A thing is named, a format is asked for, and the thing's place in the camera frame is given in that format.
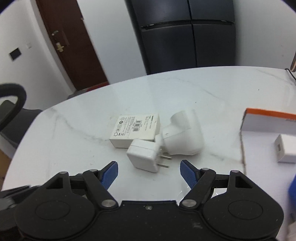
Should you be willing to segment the white mosquito repellent heater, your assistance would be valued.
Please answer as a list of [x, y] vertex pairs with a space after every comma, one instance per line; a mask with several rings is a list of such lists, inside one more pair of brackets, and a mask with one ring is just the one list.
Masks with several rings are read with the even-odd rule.
[[197, 114], [193, 109], [175, 113], [170, 124], [163, 127], [155, 142], [170, 155], [193, 156], [201, 152], [204, 138]]

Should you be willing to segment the white rounded plug adapter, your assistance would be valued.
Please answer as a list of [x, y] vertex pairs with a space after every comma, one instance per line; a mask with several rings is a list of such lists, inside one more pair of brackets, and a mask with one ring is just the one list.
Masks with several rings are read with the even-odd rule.
[[171, 160], [171, 156], [165, 154], [158, 143], [141, 139], [132, 141], [127, 156], [135, 168], [151, 173], [157, 173], [160, 167], [169, 168], [163, 160]]

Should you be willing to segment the white power adapter box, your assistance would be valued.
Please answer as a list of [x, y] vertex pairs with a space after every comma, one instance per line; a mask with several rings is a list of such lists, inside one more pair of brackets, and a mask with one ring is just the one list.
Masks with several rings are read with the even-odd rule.
[[134, 139], [153, 142], [159, 134], [160, 125], [158, 113], [121, 115], [109, 140], [115, 148], [122, 149], [128, 149]]

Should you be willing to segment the small white cube charger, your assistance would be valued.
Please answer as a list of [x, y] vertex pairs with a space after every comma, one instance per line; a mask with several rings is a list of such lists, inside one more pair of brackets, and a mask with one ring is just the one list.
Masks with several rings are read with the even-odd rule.
[[275, 142], [277, 161], [281, 163], [296, 163], [295, 136], [280, 134]]

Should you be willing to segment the black chair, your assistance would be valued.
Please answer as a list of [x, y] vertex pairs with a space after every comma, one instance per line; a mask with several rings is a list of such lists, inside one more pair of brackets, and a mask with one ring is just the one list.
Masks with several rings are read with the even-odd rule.
[[1, 131], [1, 136], [17, 149], [30, 125], [41, 112], [42, 110], [40, 109], [22, 108], [13, 120]]

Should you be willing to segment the white orange-rimmed box tray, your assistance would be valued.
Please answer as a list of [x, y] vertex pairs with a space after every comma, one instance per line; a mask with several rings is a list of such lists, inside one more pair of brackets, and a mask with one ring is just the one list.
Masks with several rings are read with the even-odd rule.
[[295, 240], [295, 206], [288, 194], [295, 164], [277, 161], [275, 140], [280, 134], [295, 136], [295, 114], [247, 108], [240, 128], [245, 174], [284, 212], [278, 240]]

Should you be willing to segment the red floor mat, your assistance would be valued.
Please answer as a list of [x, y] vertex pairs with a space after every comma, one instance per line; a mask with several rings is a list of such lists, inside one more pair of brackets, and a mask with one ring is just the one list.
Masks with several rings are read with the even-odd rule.
[[100, 84], [97, 84], [97, 85], [93, 85], [92, 87], [87, 88], [86, 89], [86, 92], [90, 92], [92, 90], [96, 90], [96, 89], [99, 89], [99, 88], [102, 88], [102, 87], [105, 87], [105, 86], [108, 86], [108, 85], [109, 85], [109, 82], [108, 81], [103, 82], [103, 83], [100, 83]]

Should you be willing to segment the black four-door refrigerator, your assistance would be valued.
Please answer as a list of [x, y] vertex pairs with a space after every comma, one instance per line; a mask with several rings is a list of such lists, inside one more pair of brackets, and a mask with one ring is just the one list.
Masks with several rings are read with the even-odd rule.
[[236, 64], [233, 1], [126, 1], [147, 74]]

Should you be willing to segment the dark grey air fryer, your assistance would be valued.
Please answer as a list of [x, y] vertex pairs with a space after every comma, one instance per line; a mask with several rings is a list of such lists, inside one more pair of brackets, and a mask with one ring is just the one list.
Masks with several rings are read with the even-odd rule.
[[296, 52], [295, 52], [295, 55], [293, 57], [293, 60], [292, 60], [291, 66], [290, 66], [290, 71], [296, 72]]

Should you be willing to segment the dark brown door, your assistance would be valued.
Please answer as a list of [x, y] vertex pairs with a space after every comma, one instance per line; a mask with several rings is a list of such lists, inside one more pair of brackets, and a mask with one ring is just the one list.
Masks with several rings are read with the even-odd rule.
[[109, 85], [76, 0], [37, 1], [47, 33], [76, 90]]

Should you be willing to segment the black wall panel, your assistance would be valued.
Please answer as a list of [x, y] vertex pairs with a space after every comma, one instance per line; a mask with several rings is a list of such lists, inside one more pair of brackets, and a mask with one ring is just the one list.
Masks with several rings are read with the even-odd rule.
[[19, 48], [16, 48], [16, 49], [14, 49], [13, 51], [11, 51], [9, 53], [9, 56], [10, 56], [10, 58], [11, 58], [12, 61], [15, 61], [18, 57], [21, 56], [21, 54], [22, 53], [21, 53], [20, 49]]

